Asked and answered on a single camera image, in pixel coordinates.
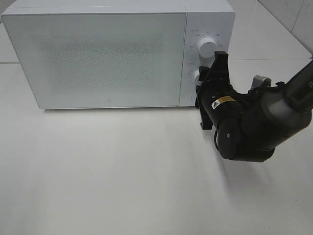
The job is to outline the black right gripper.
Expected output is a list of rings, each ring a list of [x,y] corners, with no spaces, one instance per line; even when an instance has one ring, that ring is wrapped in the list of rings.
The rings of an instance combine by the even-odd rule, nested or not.
[[[240,118],[241,104],[239,93],[229,84],[228,54],[225,51],[215,51],[214,62],[211,67],[200,66],[197,84],[201,85],[206,79],[223,82],[213,82],[209,85],[196,87],[196,103],[201,115],[203,130],[215,127],[219,130],[222,121],[228,118]]]

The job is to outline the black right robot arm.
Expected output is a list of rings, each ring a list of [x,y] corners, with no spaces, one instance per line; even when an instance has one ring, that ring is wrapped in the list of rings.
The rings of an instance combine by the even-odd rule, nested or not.
[[[241,94],[230,83],[227,53],[217,51],[210,67],[199,67],[195,83],[201,128],[215,130],[215,147],[227,160],[264,162],[312,120],[312,63],[275,86],[257,75]]]

